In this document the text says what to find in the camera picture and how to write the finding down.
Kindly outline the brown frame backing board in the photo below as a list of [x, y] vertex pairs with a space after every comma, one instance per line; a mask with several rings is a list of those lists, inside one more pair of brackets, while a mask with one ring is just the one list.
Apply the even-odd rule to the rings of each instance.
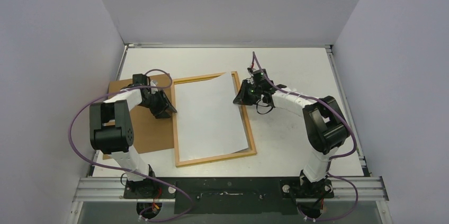
[[[169, 85], [169, 78], [165, 74], [149, 76], [157, 82], [157, 86]], [[108, 93], [118, 92], [121, 88], [132, 83], [132, 79], [111, 81]], [[174, 148], [173, 119], [156, 119], [149, 108], [136, 106], [130, 111], [133, 127], [133, 146], [139, 154]]]

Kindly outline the blue building photo print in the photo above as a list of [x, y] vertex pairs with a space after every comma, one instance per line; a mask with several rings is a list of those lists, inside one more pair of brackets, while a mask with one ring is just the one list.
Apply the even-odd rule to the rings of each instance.
[[230, 72], [175, 85], [180, 162], [233, 154], [249, 147]]

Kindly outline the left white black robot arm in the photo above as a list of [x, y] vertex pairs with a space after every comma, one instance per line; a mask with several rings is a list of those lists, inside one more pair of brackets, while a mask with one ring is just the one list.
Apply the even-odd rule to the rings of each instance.
[[147, 108], [156, 119], [177, 113], [164, 90], [146, 74], [134, 74], [132, 82], [119, 94], [89, 106], [90, 143], [93, 149], [114, 159], [127, 176], [126, 189], [145, 198], [160, 191], [155, 173], [135, 149], [130, 112]]

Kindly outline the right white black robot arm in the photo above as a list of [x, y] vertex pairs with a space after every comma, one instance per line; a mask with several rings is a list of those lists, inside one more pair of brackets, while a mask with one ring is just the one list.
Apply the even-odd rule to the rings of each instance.
[[284, 109], [303, 118], [312, 153], [300, 172], [296, 195], [318, 198], [332, 193], [331, 183], [327, 179], [331, 157], [350, 136], [333, 97], [310, 101], [285, 85], [268, 82], [262, 73], [256, 72], [242, 81], [233, 103], [247, 106], [264, 103], [270, 109]]

